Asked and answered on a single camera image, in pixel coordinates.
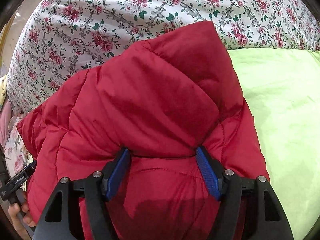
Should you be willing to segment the person's left hand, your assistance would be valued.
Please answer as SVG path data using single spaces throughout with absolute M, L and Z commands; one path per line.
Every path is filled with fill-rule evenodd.
M 36 222 L 33 220 L 29 210 L 29 205 L 27 203 L 27 193 L 25 191 L 21 191 L 19 194 L 23 200 L 22 204 L 10 204 L 8 213 L 12 220 L 12 225 L 19 236 L 22 239 L 31 240 L 32 237 L 30 237 L 29 232 L 25 227 L 29 226 L 29 228 L 33 228 L 36 226 Z

